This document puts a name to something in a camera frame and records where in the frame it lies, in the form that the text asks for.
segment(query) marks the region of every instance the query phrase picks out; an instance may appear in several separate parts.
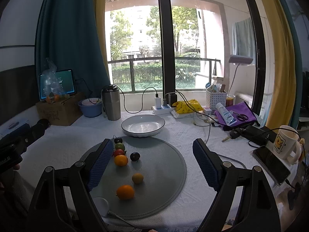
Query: white mug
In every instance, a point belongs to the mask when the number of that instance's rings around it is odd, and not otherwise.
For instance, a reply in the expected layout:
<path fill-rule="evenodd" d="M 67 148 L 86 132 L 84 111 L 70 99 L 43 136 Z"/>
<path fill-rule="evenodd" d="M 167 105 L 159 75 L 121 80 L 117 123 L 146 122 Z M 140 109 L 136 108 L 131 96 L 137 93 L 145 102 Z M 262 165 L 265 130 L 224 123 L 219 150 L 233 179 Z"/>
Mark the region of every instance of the white mug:
<path fill-rule="evenodd" d="M 296 130 L 288 125 L 282 125 L 280 128 Z M 299 136 L 288 130 L 279 129 L 275 142 L 273 144 L 273 153 L 280 159 L 287 160 L 291 165 L 295 164 L 302 153 L 302 146 L 298 142 Z M 291 152 L 296 149 L 295 156 L 291 156 Z"/>

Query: yellow curtain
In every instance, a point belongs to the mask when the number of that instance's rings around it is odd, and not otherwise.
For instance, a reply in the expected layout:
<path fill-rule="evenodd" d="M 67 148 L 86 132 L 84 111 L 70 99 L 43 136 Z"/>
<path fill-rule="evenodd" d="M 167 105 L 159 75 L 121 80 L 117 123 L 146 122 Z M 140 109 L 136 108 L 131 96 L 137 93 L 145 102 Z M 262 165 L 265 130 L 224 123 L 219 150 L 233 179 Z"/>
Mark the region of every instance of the yellow curtain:
<path fill-rule="evenodd" d="M 100 41 L 101 52 L 107 74 L 109 75 L 109 67 L 107 64 L 107 53 L 105 43 L 105 0 L 93 0 L 95 9 L 95 21 L 98 31 L 98 38 Z"/>
<path fill-rule="evenodd" d="M 288 125 L 292 116 L 296 74 L 292 34 L 279 0 L 262 0 L 272 32 L 275 51 L 275 81 L 266 126 Z"/>

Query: key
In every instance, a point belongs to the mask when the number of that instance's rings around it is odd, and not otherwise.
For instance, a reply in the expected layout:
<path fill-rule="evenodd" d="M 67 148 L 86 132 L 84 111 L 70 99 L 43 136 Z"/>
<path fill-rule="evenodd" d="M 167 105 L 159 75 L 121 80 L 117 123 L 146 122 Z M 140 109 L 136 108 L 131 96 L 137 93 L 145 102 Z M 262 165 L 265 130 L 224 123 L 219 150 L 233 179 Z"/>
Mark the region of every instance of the key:
<path fill-rule="evenodd" d="M 242 133 L 243 129 L 241 128 L 236 128 L 235 130 L 230 131 L 229 136 L 227 136 L 226 138 L 224 138 L 222 140 L 222 142 L 228 140 L 229 138 L 231 139 L 236 139 L 240 136 L 240 134 Z"/>

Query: screw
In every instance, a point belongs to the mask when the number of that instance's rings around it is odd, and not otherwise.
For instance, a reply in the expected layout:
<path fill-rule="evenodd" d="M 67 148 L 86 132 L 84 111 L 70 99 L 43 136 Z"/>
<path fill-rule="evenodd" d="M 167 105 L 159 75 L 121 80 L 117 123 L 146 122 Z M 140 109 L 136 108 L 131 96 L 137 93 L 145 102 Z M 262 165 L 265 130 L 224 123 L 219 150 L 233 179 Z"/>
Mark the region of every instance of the screw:
<path fill-rule="evenodd" d="M 223 162 L 223 166 L 225 166 L 225 167 L 231 167 L 232 164 L 231 164 L 231 162 L 229 162 L 229 161 L 224 161 L 224 162 Z"/>
<path fill-rule="evenodd" d="M 53 167 L 48 166 L 47 168 L 45 168 L 45 172 L 49 173 L 50 171 L 52 171 Z"/>
<path fill-rule="evenodd" d="M 260 166 L 255 166 L 255 167 L 254 167 L 254 170 L 256 170 L 257 172 L 262 171 L 262 169 L 261 169 L 261 167 L 260 167 Z"/>
<path fill-rule="evenodd" d="M 75 165 L 76 167 L 81 167 L 82 165 L 84 165 L 84 162 L 81 161 L 81 160 L 79 160 L 79 161 L 75 162 L 74 165 Z"/>

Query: round gray placemat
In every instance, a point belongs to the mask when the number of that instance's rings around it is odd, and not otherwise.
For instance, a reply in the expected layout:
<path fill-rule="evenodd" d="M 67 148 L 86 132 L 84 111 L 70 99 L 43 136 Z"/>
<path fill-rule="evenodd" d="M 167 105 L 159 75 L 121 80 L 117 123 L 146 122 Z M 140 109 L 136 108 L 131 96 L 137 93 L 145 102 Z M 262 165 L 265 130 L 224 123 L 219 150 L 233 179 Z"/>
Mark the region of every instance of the round gray placemat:
<path fill-rule="evenodd" d="M 90 195 L 103 197 L 109 202 L 110 210 L 125 219 L 141 219 L 154 215 L 171 204 L 181 192 L 187 176 L 187 167 L 180 152 L 172 145 L 158 138 L 134 138 L 124 136 L 126 156 L 129 162 L 124 167 L 110 160 L 99 185 Z M 100 144 L 88 150 L 81 160 L 95 151 Z M 138 152 L 137 162 L 130 160 L 130 154 Z M 144 181 L 134 184 L 132 175 L 141 173 Z M 120 200 L 116 190 L 122 185 L 131 185 L 135 190 L 131 200 Z"/>

